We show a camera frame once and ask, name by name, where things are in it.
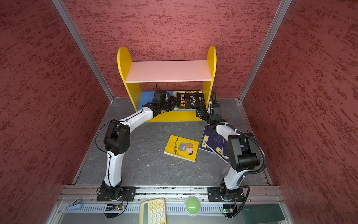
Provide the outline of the black book orange title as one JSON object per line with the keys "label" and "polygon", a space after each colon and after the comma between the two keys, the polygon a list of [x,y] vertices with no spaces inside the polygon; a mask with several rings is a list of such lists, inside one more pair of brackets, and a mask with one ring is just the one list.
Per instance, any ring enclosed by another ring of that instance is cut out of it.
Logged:
{"label": "black book orange title", "polygon": [[206,102],[203,93],[176,93],[177,110],[191,110],[205,108]]}

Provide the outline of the yellow cartoon book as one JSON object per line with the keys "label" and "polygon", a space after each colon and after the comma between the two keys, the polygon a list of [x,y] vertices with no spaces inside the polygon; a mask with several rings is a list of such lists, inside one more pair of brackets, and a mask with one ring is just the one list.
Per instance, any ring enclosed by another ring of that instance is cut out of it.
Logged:
{"label": "yellow cartoon book", "polygon": [[164,153],[166,155],[195,162],[198,149],[198,141],[171,135],[165,147]]}

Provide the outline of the illustrated history book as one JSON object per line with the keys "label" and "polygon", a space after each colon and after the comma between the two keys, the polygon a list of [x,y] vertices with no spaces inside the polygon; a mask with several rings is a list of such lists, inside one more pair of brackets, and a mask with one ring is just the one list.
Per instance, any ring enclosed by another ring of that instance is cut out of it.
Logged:
{"label": "illustrated history book", "polygon": [[202,94],[203,91],[174,91],[173,96],[176,98],[180,97],[180,94],[182,93],[189,93],[189,94]]}

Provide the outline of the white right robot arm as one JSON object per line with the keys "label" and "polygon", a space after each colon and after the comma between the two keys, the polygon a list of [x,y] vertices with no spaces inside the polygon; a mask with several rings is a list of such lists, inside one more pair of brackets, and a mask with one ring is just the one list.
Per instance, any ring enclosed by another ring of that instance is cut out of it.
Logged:
{"label": "white right robot arm", "polygon": [[267,157],[251,133],[244,133],[222,119],[220,108],[196,110],[196,116],[206,121],[213,132],[228,141],[231,168],[223,178],[217,193],[223,201],[243,198],[241,182],[247,175],[258,174],[266,168]]}

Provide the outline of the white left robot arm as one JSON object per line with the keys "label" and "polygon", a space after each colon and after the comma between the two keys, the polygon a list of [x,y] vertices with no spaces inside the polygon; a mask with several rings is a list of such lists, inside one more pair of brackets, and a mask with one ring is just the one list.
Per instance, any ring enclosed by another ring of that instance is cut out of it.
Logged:
{"label": "white left robot arm", "polygon": [[153,100],[131,116],[108,122],[103,138],[104,152],[107,154],[107,170],[106,177],[102,182],[102,190],[108,197],[115,200],[121,195],[121,169],[123,157],[130,147],[131,132],[157,115],[172,111],[176,103],[177,100],[174,97],[170,97],[164,102]]}

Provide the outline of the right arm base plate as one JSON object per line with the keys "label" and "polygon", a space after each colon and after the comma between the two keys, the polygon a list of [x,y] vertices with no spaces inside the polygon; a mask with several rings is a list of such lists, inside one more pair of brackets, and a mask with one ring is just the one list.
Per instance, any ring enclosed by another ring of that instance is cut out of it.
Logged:
{"label": "right arm base plate", "polygon": [[234,190],[221,187],[208,187],[208,200],[210,202],[243,202],[244,192],[242,188]]}

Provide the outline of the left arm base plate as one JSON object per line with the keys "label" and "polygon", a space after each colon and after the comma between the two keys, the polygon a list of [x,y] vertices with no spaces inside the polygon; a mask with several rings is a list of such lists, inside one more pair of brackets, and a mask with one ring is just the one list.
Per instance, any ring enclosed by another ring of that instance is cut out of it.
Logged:
{"label": "left arm base plate", "polygon": [[121,193],[118,195],[116,199],[111,199],[110,195],[106,193],[102,187],[99,187],[97,191],[97,201],[99,202],[122,202],[122,201],[129,201],[133,202],[135,193],[136,193],[136,187],[130,186],[130,187],[121,187]]}

